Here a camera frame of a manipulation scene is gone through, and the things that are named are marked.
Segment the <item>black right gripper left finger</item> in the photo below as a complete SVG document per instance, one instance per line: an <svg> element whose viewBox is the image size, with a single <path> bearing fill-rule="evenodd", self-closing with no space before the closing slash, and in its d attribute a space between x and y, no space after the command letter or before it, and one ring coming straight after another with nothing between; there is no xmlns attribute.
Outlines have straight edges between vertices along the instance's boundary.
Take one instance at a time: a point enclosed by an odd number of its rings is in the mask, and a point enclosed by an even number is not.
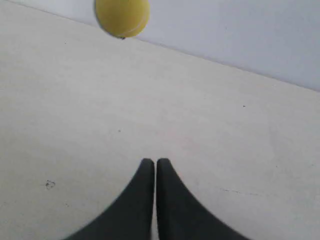
<svg viewBox="0 0 320 240"><path fill-rule="evenodd" d="M141 160L122 193L98 217L67 240L150 240L155 190L155 164Z"/></svg>

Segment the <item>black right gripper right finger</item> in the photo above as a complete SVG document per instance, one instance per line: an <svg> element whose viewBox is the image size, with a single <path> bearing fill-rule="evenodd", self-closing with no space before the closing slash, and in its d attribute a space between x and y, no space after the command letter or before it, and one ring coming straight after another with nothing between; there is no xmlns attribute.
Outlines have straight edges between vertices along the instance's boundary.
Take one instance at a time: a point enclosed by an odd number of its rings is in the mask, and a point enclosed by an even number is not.
<svg viewBox="0 0 320 240"><path fill-rule="evenodd" d="M156 163L156 216L160 240L247 239L193 196L167 158Z"/></svg>

